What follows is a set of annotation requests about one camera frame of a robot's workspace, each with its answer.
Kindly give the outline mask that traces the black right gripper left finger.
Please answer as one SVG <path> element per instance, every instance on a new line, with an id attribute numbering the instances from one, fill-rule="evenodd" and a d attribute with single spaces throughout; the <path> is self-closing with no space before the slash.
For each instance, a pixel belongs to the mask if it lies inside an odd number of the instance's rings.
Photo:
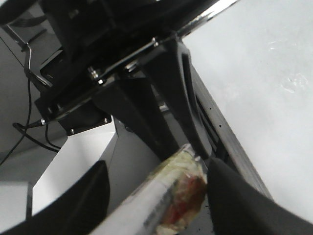
<path id="1" fill-rule="evenodd" d="M 5 235 L 88 235 L 107 216 L 110 183 L 106 162 L 97 161 L 49 206 Z"/>

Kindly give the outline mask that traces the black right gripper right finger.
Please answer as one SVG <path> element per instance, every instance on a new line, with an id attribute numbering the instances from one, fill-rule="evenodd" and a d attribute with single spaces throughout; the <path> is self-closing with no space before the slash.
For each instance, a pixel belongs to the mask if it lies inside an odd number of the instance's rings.
<path id="1" fill-rule="evenodd" d="M 313 225 L 265 197 L 217 158 L 208 165 L 207 193 L 217 235 L 311 235 Z"/>

